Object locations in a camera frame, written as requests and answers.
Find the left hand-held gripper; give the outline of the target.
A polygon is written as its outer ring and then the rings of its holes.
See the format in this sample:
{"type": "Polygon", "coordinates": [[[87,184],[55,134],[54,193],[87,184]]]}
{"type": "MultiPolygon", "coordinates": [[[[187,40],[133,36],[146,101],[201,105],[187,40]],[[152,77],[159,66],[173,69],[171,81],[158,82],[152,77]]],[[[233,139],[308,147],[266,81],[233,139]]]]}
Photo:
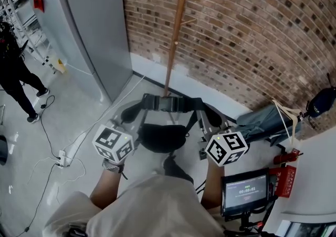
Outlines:
{"type": "Polygon", "coordinates": [[[100,125],[92,144],[97,153],[112,163],[123,163],[127,156],[134,154],[139,143],[139,125],[125,123],[117,118],[100,125]]]}

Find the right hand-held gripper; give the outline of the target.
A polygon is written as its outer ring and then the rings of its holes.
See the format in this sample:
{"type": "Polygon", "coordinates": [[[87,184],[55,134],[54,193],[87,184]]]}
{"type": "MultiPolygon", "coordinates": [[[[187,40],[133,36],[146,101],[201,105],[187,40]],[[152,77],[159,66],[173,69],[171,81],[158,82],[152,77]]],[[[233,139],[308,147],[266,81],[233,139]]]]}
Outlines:
{"type": "Polygon", "coordinates": [[[200,151],[208,155],[218,166],[239,160],[249,150],[241,132],[237,132],[225,115],[219,113],[221,124],[211,125],[204,111],[198,112],[198,124],[203,133],[199,143],[200,151]]]}

